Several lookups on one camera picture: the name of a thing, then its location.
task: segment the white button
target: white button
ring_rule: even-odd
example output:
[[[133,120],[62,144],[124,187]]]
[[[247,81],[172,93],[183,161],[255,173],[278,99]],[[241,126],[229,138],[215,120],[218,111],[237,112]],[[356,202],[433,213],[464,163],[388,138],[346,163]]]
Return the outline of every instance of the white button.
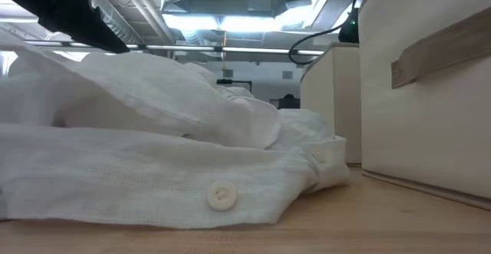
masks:
[[[230,182],[216,182],[208,190],[208,203],[217,211],[232,208],[237,201],[237,189]]]
[[[325,162],[325,155],[324,155],[324,152],[322,151],[315,151],[312,156],[320,163],[324,163]]]

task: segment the wooden surface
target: wooden surface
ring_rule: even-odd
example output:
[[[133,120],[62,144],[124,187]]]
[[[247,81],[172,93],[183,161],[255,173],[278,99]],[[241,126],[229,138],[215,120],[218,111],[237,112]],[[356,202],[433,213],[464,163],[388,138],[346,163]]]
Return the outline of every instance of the wooden surface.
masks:
[[[0,223],[0,253],[491,253],[491,213],[361,176],[296,200],[273,226],[171,230]]]

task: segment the white linen fabric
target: white linen fabric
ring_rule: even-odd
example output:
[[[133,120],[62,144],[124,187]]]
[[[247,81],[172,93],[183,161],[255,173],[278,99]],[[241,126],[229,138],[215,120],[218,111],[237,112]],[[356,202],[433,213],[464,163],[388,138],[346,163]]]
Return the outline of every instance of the white linen fabric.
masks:
[[[19,56],[0,81],[0,219],[275,223],[300,193],[348,181],[346,141],[320,116],[218,87],[198,65],[79,63],[0,39]],[[227,210],[207,202],[216,182],[236,188]]]

